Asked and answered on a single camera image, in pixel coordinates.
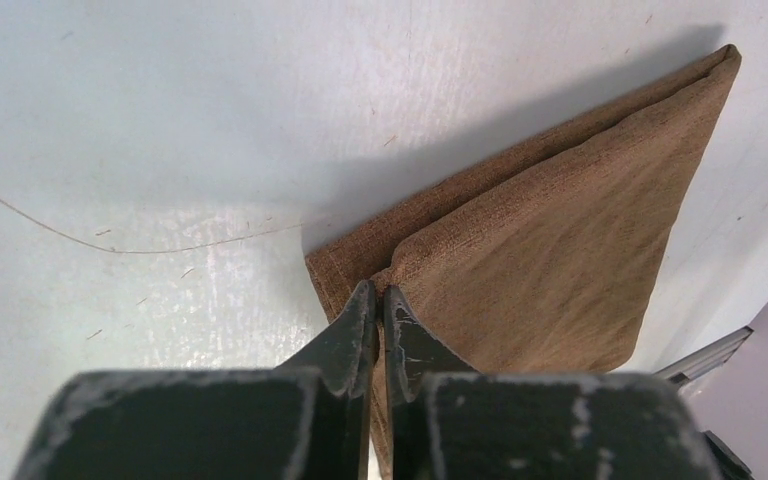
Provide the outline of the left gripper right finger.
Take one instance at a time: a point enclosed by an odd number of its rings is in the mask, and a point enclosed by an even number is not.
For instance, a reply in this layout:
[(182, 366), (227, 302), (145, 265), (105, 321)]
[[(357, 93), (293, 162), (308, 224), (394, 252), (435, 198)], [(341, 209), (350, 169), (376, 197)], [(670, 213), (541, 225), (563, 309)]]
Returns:
[(396, 479), (717, 479), (706, 438), (647, 374), (482, 374), (382, 300)]

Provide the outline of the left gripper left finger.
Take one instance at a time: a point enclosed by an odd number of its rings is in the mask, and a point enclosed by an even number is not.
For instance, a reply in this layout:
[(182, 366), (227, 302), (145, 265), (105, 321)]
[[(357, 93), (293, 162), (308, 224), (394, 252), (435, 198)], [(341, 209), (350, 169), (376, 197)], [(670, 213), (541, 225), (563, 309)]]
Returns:
[(18, 479), (363, 479), (376, 291), (271, 369), (109, 370), (66, 382)]

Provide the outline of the brown cloth napkin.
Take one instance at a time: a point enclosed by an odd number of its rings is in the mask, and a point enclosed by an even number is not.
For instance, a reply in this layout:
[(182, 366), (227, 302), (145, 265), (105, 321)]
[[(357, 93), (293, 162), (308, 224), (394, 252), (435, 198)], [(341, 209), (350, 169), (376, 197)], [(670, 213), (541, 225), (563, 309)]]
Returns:
[[(742, 63), (727, 45), (420, 192), (309, 253), (329, 319), (398, 288), (482, 374), (618, 374)], [(370, 437), (392, 475), (385, 335)]]

